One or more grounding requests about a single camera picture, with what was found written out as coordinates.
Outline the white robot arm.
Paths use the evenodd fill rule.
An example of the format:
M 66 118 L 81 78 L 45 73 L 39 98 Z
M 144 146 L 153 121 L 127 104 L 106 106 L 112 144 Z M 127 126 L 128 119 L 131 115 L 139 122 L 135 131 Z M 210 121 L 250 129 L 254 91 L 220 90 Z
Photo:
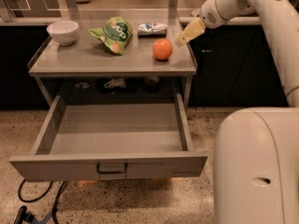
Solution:
M 256 13 L 287 98 L 228 116 L 213 154 L 215 224 L 299 224 L 299 13 L 289 0 L 207 0 L 179 46 L 231 19 Z

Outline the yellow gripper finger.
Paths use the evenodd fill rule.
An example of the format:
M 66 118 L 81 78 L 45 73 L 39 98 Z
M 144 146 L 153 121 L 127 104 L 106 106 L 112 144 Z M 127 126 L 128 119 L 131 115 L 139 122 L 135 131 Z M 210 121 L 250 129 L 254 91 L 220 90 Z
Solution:
M 186 27 L 175 39 L 175 44 L 178 47 L 186 45 L 205 32 L 206 26 L 200 18 L 181 18 L 179 21 L 182 24 L 186 24 Z

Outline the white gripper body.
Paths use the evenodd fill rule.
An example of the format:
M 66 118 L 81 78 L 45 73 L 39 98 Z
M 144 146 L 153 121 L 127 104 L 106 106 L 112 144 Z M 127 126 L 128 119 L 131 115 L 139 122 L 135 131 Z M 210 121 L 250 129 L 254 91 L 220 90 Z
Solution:
M 200 10 L 200 18 L 207 28 L 215 29 L 238 16 L 254 13 L 247 0 L 206 0 Z

